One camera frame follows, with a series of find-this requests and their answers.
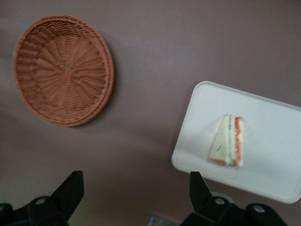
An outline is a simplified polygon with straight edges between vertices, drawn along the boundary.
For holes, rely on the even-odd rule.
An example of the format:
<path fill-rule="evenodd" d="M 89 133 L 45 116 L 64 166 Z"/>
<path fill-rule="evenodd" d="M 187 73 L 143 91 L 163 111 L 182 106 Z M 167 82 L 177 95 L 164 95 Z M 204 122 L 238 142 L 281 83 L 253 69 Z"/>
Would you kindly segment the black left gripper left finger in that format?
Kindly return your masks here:
<path fill-rule="evenodd" d="M 0 224 L 2 226 L 67 226 L 83 196 L 83 172 L 73 171 L 50 196 L 35 198 L 16 210 L 9 203 L 2 203 Z"/>

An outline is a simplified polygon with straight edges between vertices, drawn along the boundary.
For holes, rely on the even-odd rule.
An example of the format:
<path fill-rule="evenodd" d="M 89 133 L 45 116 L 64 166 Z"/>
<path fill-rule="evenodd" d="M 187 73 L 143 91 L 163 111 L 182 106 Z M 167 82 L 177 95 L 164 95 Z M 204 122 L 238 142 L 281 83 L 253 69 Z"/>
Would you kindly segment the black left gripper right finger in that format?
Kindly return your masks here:
<path fill-rule="evenodd" d="M 182 226 L 286 226 L 270 206 L 250 203 L 242 209 L 220 195 L 212 195 L 196 171 L 190 173 L 190 200 L 194 212 Z"/>

